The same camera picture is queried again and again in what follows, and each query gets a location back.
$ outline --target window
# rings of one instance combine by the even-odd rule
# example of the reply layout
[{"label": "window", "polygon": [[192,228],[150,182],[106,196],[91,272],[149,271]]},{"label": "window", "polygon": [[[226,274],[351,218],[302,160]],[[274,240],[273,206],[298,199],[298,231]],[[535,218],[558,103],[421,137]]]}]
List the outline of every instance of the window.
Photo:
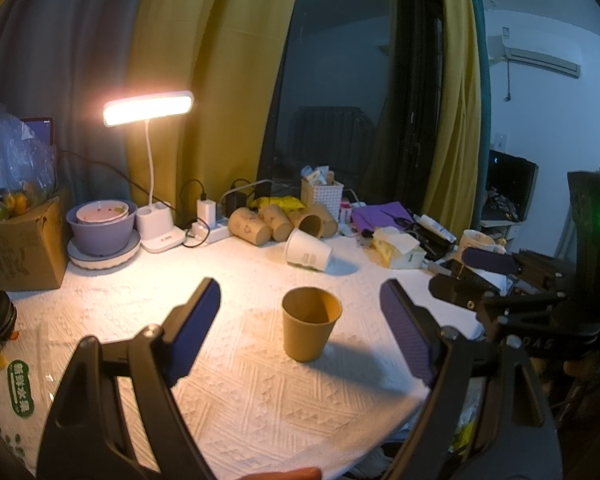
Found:
[{"label": "window", "polygon": [[369,203],[419,210],[440,108],[439,0],[296,0],[259,178],[328,164]]}]

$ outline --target lamp base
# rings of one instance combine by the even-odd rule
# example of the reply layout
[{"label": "lamp base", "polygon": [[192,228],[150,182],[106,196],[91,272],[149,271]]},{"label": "lamp base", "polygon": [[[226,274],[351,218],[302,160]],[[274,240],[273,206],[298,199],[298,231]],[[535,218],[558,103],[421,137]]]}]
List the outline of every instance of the lamp base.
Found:
[{"label": "lamp base", "polygon": [[150,253],[161,253],[174,248],[186,238],[185,232],[173,225],[171,210],[163,203],[143,206],[136,213],[140,244]]},{"label": "lamp base", "polygon": [[179,227],[174,226],[170,232],[162,236],[149,240],[140,240],[140,244],[149,253],[161,253],[179,246],[184,240],[185,232]]}]

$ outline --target purple bowl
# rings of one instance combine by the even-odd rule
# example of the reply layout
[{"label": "purple bowl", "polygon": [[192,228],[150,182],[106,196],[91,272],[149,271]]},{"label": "purple bowl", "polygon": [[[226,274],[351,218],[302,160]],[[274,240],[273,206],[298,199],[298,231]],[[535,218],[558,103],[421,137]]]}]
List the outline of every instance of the purple bowl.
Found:
[{"label": "purple bowl", "polygon": [[134,230],[138,206],[131,200],[123,200],[129,206],[129,215],[104,224],[80,224],[75,213],[84,204],[77,205],[66,214],[74,231],[74,244],[85,254],[111,256],[126,246]]}]

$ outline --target brown paper cup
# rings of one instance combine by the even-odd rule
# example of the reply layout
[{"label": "brown paper cup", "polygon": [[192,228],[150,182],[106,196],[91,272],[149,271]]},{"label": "brown paper cup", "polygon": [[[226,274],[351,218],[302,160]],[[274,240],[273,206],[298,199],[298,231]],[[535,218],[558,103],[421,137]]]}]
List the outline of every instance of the brown paper cup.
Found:
[{"label": "brown paper cup", "polygon": [[322,220],[322,238],[331,238],[338,232],[338,222],[331,216],[324,204],[315,203],[309,209],[304,210],[303,213],[320,217],[320,220]]},{"label": "brown paper cup", "polygon": [[273,239],[286,242],[294,226],[277,204],[268,204],[260,209],[258,217],[273,231]]},{"label": "brown paper cup", "polygon": [[271,227],[246,207],[236,209],[229,218],[229,231],[257,247],[271,240]]},{"label": "brown paper cup", "polygon": [[301,363],[315,361],[342,314],[342,305],[330,292],[312,286],[294,288],[282,299],[286,354]]},{"label": "brown paper cup", "polygon": [[307,233],[308,235],[322,238],[322,219],[317,214],[304,211],[294,211],[289,215],[294,227]]}]

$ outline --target white tablecloth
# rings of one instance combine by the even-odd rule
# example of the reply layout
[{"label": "white tablecloth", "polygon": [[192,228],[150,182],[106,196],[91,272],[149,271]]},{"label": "white tablecloth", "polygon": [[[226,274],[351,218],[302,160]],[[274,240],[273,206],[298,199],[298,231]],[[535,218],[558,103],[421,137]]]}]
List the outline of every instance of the white tablecloth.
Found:
[{"label": "white tablecloth", "polygon": [[[477,335],[479,325],[471,312],[433,299],[426,272],[384,269],[350,238],[328,243],[336,256],[329,274],[288,266],[281,244],[256,248],[237,238],[163,254],[141,250],[108,271],[70,264],[59,290],[12,294],[17,327],[39,343],[32,386],[53,390],[84,335],[103,342],[129,338],[161,322],[211,276],[220,283],[222,305],[193,370],[173,391],[213,472],[225,480],[316,465],[326,479],[336,478],[400,428],[426,396],[380,312],[381,283],[397,277],[441,325],[455,325],[467,336]],[[280,303],[286,291],[301,285],[329,290],[343,305],[324,354],[309,364],[291,360],[282,348]],[[138,459],[155,467],[130,381],[120,383]],[[12,423],[8,398],[0,400],[3,433],[21,434],[29,466],[35,464],[46,409],[48,402],[40,399],[35,416]]]}]

